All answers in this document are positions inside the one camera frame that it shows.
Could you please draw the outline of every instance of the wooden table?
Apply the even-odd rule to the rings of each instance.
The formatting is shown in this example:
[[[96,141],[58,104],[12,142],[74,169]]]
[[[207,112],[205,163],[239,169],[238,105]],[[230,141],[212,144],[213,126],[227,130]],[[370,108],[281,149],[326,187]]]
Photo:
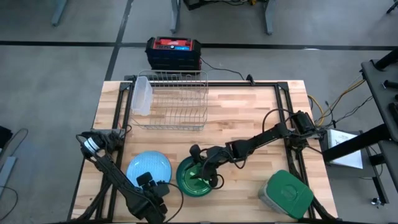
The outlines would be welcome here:
[[[301,80],[284,82],[289,84],[294,111],[305,111],[311,116],[304,82]],[[120,82],[104,82],[93,125],[95,129],[111,128],[119,84]],[[160,151],[172,164],[172,182],[175,183],[177,166],[189,156],[189,148],[193,144],[206,148],[214,145],[224,146],[225,142],[232,140],[251,138],[261,132],[264,115],[269,110],[277,108],[275,90],[269,87],[210,87],[208,99],[208,121],[202,131],[145,130],[133,126],[126,137],[121,170],[126,172],[131,159],[138,153],[148,150]],[[266,129],[278,122],[280,122],[278,112],[272,113],[267,118]],[[312,147],[320,149],[318,141],[309,140],[309,142]],[[327,211],[337,217],[322,155],[305,149],[303,158],[310,188]],[[287,215],[274,212],[257,198],[260,186],[280,169],[288,170],[283,140],[274,141],[257,149],[248,157],[248,162],[242,170],[235,168],[233,164],[221,166],[217,171],[225,178],[224,187],[201,198],[185,196],[183,208],[173,222],[293,221]],[[78,217],[85,211],[98,193],[101,179],[102,173],[97,171],[92,163],[85,161],[72,218]],[[108,211],[109,195],[110,191],[105,200],[104,215]],[[179,208],[180,197],[178,190],[170,187],[170,194],[164,197],[169,210],[168,217]],[[137,221],[128,212],[125,199],[119,193],[113,221]]]

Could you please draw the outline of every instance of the concrete floor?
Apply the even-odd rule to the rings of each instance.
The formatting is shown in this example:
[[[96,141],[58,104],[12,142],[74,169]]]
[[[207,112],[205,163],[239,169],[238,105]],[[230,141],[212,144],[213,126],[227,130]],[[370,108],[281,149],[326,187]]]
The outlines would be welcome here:
[[[136,0],[124,42],[145,42],[170,35],[169,2]],[[59,27],[50,19],[55,1],[0,0],[0,40],[90,41],[116,40],[126,0],[70,0]],[[280,0],[275,31],[262,30],[260,5],[230,7],[213,4],[187,11],[182,6],[177,36],[202,42],[308,45],[397,45],[398,11],[384,13],[390,0]],[[29,135],[16,152],[17,164],[8,186],[16,189],[16,209],[2,223],[49,223],[67,218],[82,160],[74,135],[91,128],[111,47],[0,46],[0,125]],[[381,58],[383,51],[203,49],[211,65],[250,73],[257,80],[305,80],[308,94],[333,101],[353,81],[360,63]],[[144,49],[122,48],[112,80],[149,69]],[[209,72],[211,80],[237,80],[236,74]],[[347,95],[335,110],[343,116],[368,96],[364,84]],[[319,112],[314,109],[314,117]],[[380,124],[373,101],[338,123],[345,130],[368,130]],[[330,179],[339,217],[355,222],[398,220],[398,194],[387,168],[382,181],[390,204],[376,208],[373,182]],[[4,192],[0,217],[13,205]]]

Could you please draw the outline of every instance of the green bowl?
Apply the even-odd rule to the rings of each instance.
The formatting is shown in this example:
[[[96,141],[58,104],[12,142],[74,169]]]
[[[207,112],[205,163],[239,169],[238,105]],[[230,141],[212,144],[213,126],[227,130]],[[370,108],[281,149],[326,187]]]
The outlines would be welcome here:
[[[189,169],[186,168],[192,163],[192,157],[184,159],[177,168],[175,178],[178,187],[186,195],[191,197],[202,197],[211,192],[209,188],[201,179],[191,179],[191,176],[199,172],[200,164],[197,164]]]

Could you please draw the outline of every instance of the wire dish rack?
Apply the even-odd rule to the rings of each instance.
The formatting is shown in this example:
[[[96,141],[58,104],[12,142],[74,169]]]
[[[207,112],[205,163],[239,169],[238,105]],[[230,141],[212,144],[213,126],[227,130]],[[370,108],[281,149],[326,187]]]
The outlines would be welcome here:
[[[144,70],[153,89],[150,114],[132,110],[132,124],[144,129],[203,129],[207,121],[208,75],[203,71]]]

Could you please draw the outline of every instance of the blue plate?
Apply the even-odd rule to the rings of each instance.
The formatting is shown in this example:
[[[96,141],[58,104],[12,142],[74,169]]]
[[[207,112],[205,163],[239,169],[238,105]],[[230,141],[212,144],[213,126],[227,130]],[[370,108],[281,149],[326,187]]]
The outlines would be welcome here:
[[[161,152],[147,151],[138,154],[131,160],[127,168],[127,178],[138,187],[137,177],[150,172],[155,182],[170,182],[172,178],[172,166],[167,157]]]

